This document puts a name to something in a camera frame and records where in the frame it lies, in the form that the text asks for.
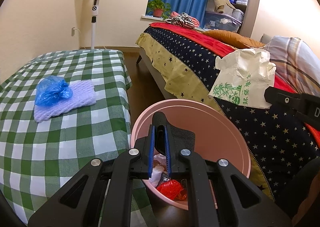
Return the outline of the right hand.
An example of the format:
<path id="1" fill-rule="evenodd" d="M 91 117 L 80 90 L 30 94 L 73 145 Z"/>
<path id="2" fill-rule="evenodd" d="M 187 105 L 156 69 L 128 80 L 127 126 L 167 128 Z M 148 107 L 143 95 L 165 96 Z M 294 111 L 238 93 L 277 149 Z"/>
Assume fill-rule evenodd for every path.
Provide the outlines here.
<path id="1" fill-rule="evenodd" d="M 302 201 L 300 204 L 297 213 L 292 219 L 293 226 L 297 226 L 297 224 L 302 220 L 302 218 L 306 215 L 306 213 L 311 209 L 311 206 L 315 203 L 316 198 L 319 196 L 319 192 L 310 191 L 308 196 Z"/>

